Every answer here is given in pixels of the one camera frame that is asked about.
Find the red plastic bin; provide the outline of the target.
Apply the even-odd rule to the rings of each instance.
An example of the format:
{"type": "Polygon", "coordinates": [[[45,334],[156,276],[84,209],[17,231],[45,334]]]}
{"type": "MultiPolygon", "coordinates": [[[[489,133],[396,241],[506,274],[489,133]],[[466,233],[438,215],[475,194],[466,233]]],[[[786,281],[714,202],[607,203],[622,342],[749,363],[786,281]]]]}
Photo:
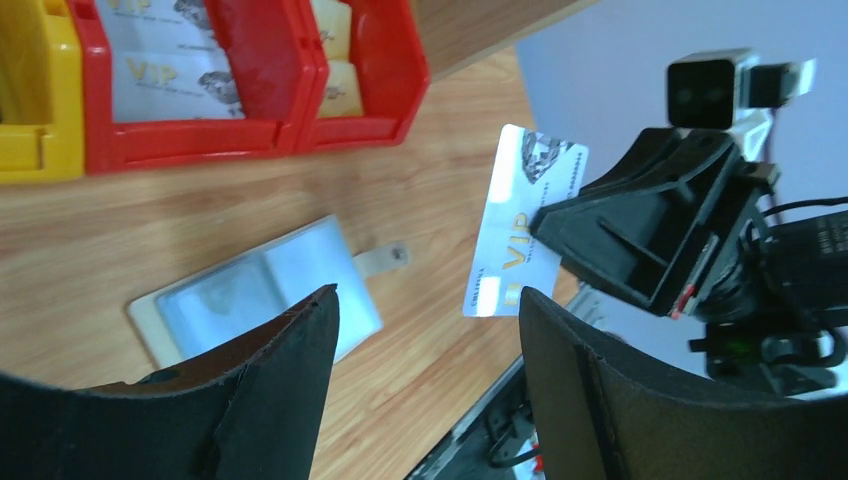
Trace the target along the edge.
{"type": "Polygon", "coordinates": [[[89,175],[295,152],[307,114],[318,111],[321,57],[307,1],[204,1],[235,78],[243,119],[116,123],[112,55],[96,1],[69,10],[83,48],[85,171],[89,175]]]}
{"type": "Polygon", "coordinates": [[[402,143],[430,84],[427,59],[408,1],[350,1],[350,61],[356,67],[364,114],[307,114],[298,154],[402,143]]]}

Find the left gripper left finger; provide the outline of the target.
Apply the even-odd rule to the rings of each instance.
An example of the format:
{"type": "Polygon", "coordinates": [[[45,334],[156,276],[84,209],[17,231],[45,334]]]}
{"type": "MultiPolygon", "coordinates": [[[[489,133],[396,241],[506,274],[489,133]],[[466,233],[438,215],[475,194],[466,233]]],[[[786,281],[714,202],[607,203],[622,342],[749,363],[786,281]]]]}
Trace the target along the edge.
{"type": "Polygon", "coordinates": [[[141,381],[70,390],[3,375],[5,479],[305,479],[339,334],[325,285],[141,381]]]}

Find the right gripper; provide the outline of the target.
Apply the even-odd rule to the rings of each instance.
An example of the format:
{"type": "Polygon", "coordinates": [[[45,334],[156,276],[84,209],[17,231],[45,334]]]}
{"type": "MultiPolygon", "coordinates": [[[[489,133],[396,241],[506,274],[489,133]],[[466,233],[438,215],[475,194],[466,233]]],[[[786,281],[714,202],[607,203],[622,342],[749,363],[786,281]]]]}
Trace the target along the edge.
{"type": "Polygon", "coordinates": [[[573,199],[541,208],[533,237],[596,289],[705,325],[706,375],[795,396],[834,388],[847,359],[844,213],[769,225],[772,189],[724,132],[646,128],[573,199]]]}

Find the beige card holder wallet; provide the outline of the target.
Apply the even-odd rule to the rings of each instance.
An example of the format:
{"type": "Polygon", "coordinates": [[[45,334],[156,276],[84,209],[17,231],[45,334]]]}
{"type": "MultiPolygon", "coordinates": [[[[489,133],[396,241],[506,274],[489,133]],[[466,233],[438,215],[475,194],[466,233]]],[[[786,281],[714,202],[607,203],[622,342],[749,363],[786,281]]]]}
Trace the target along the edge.
{"type": "Polygon", "coordinates": [[[340,308],[334,359],[340,361],[383,327],[367,278],[409,261],[402,242],[353,254],[330,215],[135,299],[127,313],[163,368],[253,330],[334,284],[340,308]]]}

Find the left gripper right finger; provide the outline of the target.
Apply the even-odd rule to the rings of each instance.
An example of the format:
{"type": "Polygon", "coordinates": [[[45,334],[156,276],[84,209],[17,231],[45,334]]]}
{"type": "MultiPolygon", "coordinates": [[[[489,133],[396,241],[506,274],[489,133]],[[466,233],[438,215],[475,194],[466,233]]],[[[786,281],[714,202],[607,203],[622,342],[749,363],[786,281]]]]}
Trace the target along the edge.
{"type": "Polygon", "coordinates": [[[549,479],[843,479],[847,400],[746,391],[651,357],[521,293],[530,403],[549,479]]]}

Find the yellow plastic bin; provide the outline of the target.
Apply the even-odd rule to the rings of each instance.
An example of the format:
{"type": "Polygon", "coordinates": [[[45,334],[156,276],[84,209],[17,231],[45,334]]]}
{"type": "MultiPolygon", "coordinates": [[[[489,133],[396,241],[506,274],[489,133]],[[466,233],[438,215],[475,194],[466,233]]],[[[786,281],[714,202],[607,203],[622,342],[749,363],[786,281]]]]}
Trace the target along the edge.
{"type": "Polygon", "coordinates": [[[1,2],[1,183],[85,171],[82,49],[64,1],[1,2]]]}

